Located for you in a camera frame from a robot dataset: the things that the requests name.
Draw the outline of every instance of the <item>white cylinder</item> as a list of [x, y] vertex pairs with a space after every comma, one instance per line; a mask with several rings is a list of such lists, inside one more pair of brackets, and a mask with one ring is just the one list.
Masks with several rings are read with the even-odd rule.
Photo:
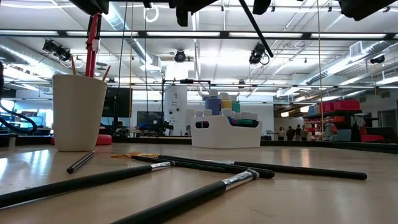
[[204, 116], [211, 116], [211, 115], [213, 115], [213, 110], [211, 110], [211, 109], [204, 109], [204, 110], [203, 110], [203, 115], [204, 115]]
[[164, 94], [165, 120], [174, 127], [175, 136], [182, 136], [186, 130], [187, 90], [186, 86], [171, 86]]
[[54, 141], [58, 151], [94, 150], [106, 87], [105, 82], [95, 78], [53, 76]]
[[238, 102], [238, 96], [236, 95], [229, 95], [229, 100], [231, 102]]
[[220, 93], [220, 99], [228, 100], [228, 93]]
[[242, 113], [235, 113], [235, 119], [236, 120], [242, 119]]
[[185, 111], [185, 125], [191, 125], [191, 118], [195, 117], [195, 110], [188, 109]]
[[216, 89], [209, 90], [209, 95], [218, 97], [218, 90], [216, 90]]
[[203, 116], [203, 111], [195, 111], [195, 117], [202, 117]]
[[221, 112], [222, 112], [222, 115], [224, 115], [224, 116], [232, 117], [232, 110], [231, 109], [222, 109]]
[[242, 119], [251, 119], [250, 112], [242, 112]]

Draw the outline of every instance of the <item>bottle cap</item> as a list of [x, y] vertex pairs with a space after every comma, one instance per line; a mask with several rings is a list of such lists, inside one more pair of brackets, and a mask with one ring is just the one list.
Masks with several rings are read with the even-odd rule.
[[204, 110], [203, 110], [203, 115], [204, 115], [204, 116], [211, 116], [211, 115], [213, 115], [213, 110], [211, 110], [211, 109], [204, 109]]
[[220, 99], [228, 100], [228, 93], [220, 93]]
[[232, 101], [232, 102], [238, 102], [238, 96], [236, 96], [236, 95], [230, 95], [230, 96], [229, 96], [229, 100]]
[[242, 113], [235, 113], [235, 119], [236, 120], [242, 119]]
[[195, 117], [203, 116], [203, 111], [195, 111]]
[[222, 109], [221, 112], [224, 116], [232, 117], [232, 110], [231, 109]]
[[210, 95], [210, 96], [216, 96], [216, 97], [218, 97], [218, 90], [216, 90], [216, 89], [211, 89], [211, 90], [209, 91], [209, 95]]
[[250, 112], [242, 112], [242, 119], [251, 119]]

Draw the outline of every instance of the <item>black pole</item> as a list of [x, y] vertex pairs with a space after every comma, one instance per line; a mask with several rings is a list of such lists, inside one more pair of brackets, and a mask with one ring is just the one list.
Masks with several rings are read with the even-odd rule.
[[163, 223], [176, 217], [179, 214], [183, 214], [213, 198], [222, 195], [224, 192], [254, 180], [258, 178], [258, 173], [248, 169], [238, 175], [230, 177], [225, 180], [217, 181], [213, 184], [201, 187], [194, 191], [191, 191], [185, 195], [179, 196], [172, 200], [166, 201], [159, 205], [148, 208], [139, 213], [130, 215], [126, 218], [120, 219], [114, 224], [156, 224]]
[[67, 168], [68, 174], [72, 174], [76, 172], [82, 165], [86, 164], [90, 159], [94, 157], [94, 152], [89, 152], [85, 154], [82, 158], [80, 158], [78, 161], [76, 161], [72, 166]]
[[250, 11], [248, 5], [246, 4], [246, 2], [244, 2], [244, 0], [239, 0], [239, 2], [241, 3], [242, 8], [243, 8], [244, 12], [246, 13], [246, 15], [248, 16], [248, 18], [250, 20], [250, 23], [252, 24], [253, 28], [256, 30], [257, 35], [260, 37], [260, 40], [261, 40], [262, 44], [264, 44], [264, 47], [266, 48], [269, 56], [270, 57], [274, 57], [274, 54], [272, 53], [271, 49], [269, 48], [266, 39], [262, 35], [262, 32], [261, 32], [259, 26], [257, 25], [256, 20], [254, 20], [254, 17], [251, 14], [251, 11]]
[[[136, 159], [138, 161], [144, 161], [144, 162], [168, 162], [171, 160], [167, 159], [159, 159], [159, 158], [153, 158], [153, 157], [145, 157], [145, 156], [131, 156], [131, 159]], [[198, 169], [198, 170], [204, 170], [204, 171], [210, 171], [210, 172], [219, 172], [219, 173], [225, 173], [224, 168], [216, 167], [216, 166], [205, 166], [205, 165], [198, 165], [198, 164], [192, 164], [192, 163], [187, 163], [187, 162], [180, 162], [180, 161], [174, 161], [175, 166], [177, 167], [184, 167], [184, 168], [189, 168], [189, 169]]]
[[[176, 157], [176, 156], [159, 155], [158, 158], [167, 159], [167, 160], [176, 161], [176, 162], [179, 161], [179, 162], [187, 162], [187, 163], [191, 163], [191, 164], [205, 165], [205, 166], [217, 166], [220, 168], [224, 168], [226, 172], [229, 172], [232, 174], [238, 174], [238, 173], [244, 172], [245, 170], [248, 169], [248, 167], [244, 167], [244, 166], [229, 165], [229, 164], [217, 164], [214, 162], [207, 162], [207, 161], [201, 161], [201, 160], [197, 160], [197, 159], [188, 159], [188, 158], [182, 158], [182, 157]], [[258, 168], [253, 168], [252, 170], [258, 172], [261, 178], [270, 179], [275, 176], [275, 174], [271, 170], [258, 169]]]
[[47, 184], [31, 189], [20, 190], [17, 192], [0, 195], [0, 208], [22, 202], [28, 202], [30, 200], [35, 200], [42, 197], [62, 194], [70, 192], [72, 190], [80, 190], [88, 187], [107, 184], [118, 180], [146, 174], [148, 172], [165, 169], [173, 165], [173, 162], [163, 162], [160, 164], [152, 164], [149, 166], [139, 166], [123, 170], [105, 172], [102, 174], [89, 175], [86, 177], [80, 177], [72, 180], [64, 180], [54, 184]]
[[318, 175], [318, 176], [326, 176], [326, 177], [356, 179], [356, 180], [366, 180], [368, 178], [368, 176], [362, 172], [316, 169], [316, 168], [308, 168], [308, 167], [281, 166], [281, 165], [274, 165], [274, 164], [259, 164], [259, 163], [253, 163], [253, 162], [239, 162], [239, 161], [234, 161], [233, 164], [238, 165], [238, 166], [269, 169], [274, 172], [281, 172], [281, 173], [287, 173], [287, 174]]

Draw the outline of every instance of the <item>ceiling pipe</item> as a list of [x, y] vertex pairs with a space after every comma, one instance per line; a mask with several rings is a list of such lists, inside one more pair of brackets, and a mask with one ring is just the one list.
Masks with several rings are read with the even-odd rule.
[[71, 69], [9, 38], [1, 39], [0, 55], [5, 55], [8, 58], [6, 60], [7, 63], [28, 65], [31, 67], [29, 69], [31, 72], [44, 77], [52, 77], [54, 74], [73, 73]]

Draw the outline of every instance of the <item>person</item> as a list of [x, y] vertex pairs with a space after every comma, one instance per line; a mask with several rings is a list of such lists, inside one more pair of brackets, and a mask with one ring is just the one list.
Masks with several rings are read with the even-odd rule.
[[288, 130], [286, 131], [286, 136], [288, 141], [292, 141], [294, 137], [294, 130], [291, 126], [289, 126]]
[[285, 129], [283, 127], [279, 127], [279, 130], [276, 131], [276, 134], [278, 135], [278, 141], [285, 140]]
[[300, 128], [300, 125], [298, 124], [297, 128], [295, 130], [295, 140], [299, 141], [300, 137], [301, 137], [301, 128]]
[[301, 141], [307, 141], [308, 131], [305, 130], [305, 126], [303, 125], [303, 129], [301, 130]]

